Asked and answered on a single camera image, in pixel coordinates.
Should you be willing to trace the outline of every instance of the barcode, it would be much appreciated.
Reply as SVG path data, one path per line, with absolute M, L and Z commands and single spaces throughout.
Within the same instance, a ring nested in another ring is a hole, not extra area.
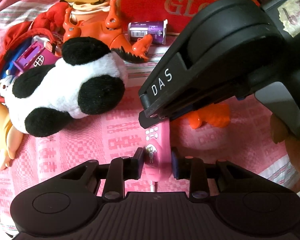
M 147 33 L 148 33 L 147 31 L 131 31 L 130 36 L 135 37 L 135 38 L 139 38 L 139 37 L 146 36 Z

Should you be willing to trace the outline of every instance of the white cable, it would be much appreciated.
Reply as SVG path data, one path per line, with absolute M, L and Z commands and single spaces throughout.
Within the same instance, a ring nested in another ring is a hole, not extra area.
M 150 181 L 150 192 L 156 192 L 155 190 L 155 181 Z

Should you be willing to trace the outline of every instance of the paper label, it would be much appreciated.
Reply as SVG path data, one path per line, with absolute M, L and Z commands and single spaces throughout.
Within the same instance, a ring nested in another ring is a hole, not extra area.
M 279 8 L 279 18 L 292 37 L 300 33 L 300 0 L 287 0 Z

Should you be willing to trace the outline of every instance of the black plastic mount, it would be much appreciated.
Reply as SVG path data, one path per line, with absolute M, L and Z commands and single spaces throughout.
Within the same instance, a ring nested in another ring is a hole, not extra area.
M 173 176 L 190 181 L 189 196 L 125 195 L 124 181 L 140 178 L 143 157 L 138 148 L 110 164 L 90 160 L 21 192 L 10 207 L 15 239 L 300 239 L 300 198 L 228 161 L 206 164 L 172 148 Z M 210 195 L 208 179 L 219 195 Z
M 198 12 L 140 88 L 140 125 L 243 99 L 275 81 L 300 108 L 300 34 L 284 30 L 285 1 L 217 0 Z

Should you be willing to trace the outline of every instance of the toy window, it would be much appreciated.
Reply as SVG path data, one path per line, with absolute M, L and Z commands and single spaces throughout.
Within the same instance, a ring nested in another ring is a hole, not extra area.
M 44 56 L 40 55 L 39 57 L 37 57 L 37 59 L 33 63 L 33 66 L 34 67 L 41 66 L 43 64 L 43 62 L 44 62 Z

